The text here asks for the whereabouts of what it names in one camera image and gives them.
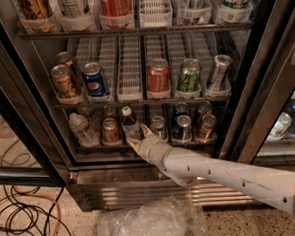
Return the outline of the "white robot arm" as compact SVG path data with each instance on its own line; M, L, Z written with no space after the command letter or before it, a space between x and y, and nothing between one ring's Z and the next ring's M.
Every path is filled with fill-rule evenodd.
M205 178L295 215L295 172L210 158L163 141L146 125L144 137L127 142L145 161L157 166L180 186Z

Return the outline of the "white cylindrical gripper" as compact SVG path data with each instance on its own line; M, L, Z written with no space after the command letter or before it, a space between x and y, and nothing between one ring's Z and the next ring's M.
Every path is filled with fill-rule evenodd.
M127 143L134 149L136 154L141 156L144 160L153 165L161 166L164 156L171 150L172 146L156 136L147 125L142 124L140 127L144 134L142 141L140 142L140 140L127 137Z

